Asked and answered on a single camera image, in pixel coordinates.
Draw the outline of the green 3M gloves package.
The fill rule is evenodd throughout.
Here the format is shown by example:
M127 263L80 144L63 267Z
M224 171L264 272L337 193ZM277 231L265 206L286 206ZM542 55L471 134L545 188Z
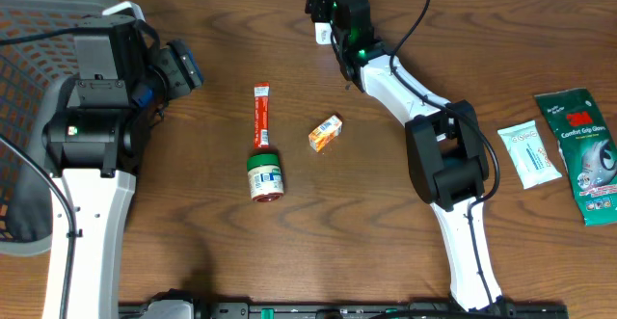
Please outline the green 3M gloves package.
M587 226L616 222L616 145L584 88L535 96L557 141L574 200Z

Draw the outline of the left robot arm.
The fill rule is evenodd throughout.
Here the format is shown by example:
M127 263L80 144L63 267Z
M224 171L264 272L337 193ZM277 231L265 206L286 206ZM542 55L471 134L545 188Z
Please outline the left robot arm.
M43 315L116 318L124 227L150 131L204 78L184 41L162 45L142 19L93 16L72 32L78 72L42 130L53 181Z

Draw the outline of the mint green wipes pack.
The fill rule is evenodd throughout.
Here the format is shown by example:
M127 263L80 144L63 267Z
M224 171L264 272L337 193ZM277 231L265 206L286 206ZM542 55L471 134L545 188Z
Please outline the mint green wipes pack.
M562 176L550 161L534 120L499 129L497 134L525 189Z

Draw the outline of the red box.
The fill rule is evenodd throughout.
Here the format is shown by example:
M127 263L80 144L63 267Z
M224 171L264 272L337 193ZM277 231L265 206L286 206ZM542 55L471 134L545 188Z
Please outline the red box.
M268 82L257 83L254 87L255 96L255 133L254 148L266 148L269 146L268 115L269 115L269 91Z

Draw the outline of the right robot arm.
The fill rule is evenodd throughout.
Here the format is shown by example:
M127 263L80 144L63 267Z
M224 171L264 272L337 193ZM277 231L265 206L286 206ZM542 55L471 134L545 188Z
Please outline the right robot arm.
M473 107L432 93L403 67L398 49L376 36L369 0L307 0L305 12L317 42L334 50L345 80L403 125L411 182L441 229L451 301L467 314L506 315L482 220L495 193L485 181L500 173Z

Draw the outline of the orange Kleenex tissue pack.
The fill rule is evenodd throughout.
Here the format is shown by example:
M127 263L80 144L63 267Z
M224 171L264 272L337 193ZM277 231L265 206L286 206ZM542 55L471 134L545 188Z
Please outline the orange Kleenex tissue pack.
M315 127L308 135L311 148L319 152L331 140L336 138L342 131L342 120L337 115L332 115Z

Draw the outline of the green lid jar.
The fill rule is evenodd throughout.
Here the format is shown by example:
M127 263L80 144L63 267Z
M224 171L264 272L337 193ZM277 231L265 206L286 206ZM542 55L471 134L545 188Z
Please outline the green lid jar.
M284 184L279 156L261 153L247 161L247 176L253 201L267 202L284 195Z

